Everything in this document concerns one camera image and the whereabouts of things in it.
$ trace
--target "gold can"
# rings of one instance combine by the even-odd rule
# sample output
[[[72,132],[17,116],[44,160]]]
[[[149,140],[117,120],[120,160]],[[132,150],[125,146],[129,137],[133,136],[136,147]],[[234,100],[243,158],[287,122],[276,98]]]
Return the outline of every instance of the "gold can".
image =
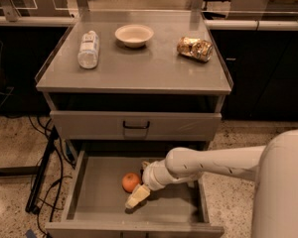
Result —
[[[178,53],[197,60],[208,61],[213,54],[213,44],[188,37],[182,37],[177,45]]]

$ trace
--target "speckled floor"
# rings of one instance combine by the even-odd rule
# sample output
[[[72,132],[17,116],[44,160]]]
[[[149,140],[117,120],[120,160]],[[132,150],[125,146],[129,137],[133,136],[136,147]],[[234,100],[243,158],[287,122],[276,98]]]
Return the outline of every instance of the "speckled floor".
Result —
[[[41,129],[36,117],[31,119]],[[48,118],[40,121],[45,124]],[[222,121],[210,149],[265,145],[276,135],[292,129],[298,129],[298,122]],[[0,117],[0,168],[36,165],[46,143],[46,137],[33,128],[28,117]],[[65,164],[64,176],[72,173],[72,167]],[[59,160],[52,154],[40,198],[44,198],[51,183],[59,177]],[[44,237],[38,228],[37,215],[25,211],[32,181],[30,177],[0,178],[0,238],[26,237],[30,229],[37,237]],[[208,173],[204,173],[203,181],[211,224],[223,226],[223,238],[250,237],[253,182]],[[64,179],[58,208],[63,207],[71,182],[70,178]],[[53,203],[56,189],[52,189],[47,202]],[[45,205],[39,215],[43,231],[50,212],[51,208]],[[54,221],[60,220],[61,213],[56,211]]]

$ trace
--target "white bowl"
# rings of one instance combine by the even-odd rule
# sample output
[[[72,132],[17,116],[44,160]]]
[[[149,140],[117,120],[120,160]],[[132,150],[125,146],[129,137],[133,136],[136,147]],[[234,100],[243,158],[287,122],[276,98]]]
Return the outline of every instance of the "white bowl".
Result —
[[[115,32],[116,38],[129,48],[140,48],[153,36],[151,28],[143,25],[126,25],[118,28]]]

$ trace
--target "open drawer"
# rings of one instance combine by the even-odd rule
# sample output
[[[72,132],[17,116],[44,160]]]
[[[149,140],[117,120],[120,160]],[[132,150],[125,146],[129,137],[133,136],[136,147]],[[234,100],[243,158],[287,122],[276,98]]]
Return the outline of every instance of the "open drawer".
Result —
[[[220,113],[52,111],[63,139],[211,141]]]
[[[53,238],[221,237],[224,229],[209,223],[201,180],[167,185],[125,209],[129,193],[121,186],[122,177],[139,174],[142,161],[158,159],[81,151],[62,221],[47,223],[48,232]]]

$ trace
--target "black handle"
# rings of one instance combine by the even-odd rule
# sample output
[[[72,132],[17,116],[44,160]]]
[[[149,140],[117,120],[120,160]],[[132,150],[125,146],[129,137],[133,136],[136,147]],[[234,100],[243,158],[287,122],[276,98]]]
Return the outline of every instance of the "black handle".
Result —
[[[147,124],[145,126],[129,126],[126,125],[126,121],[123,121],[122,123],[123,128],[125,129],[133,129],[133,130],[146,130],[149,128],[150,126],[150,122],[148,121]]]

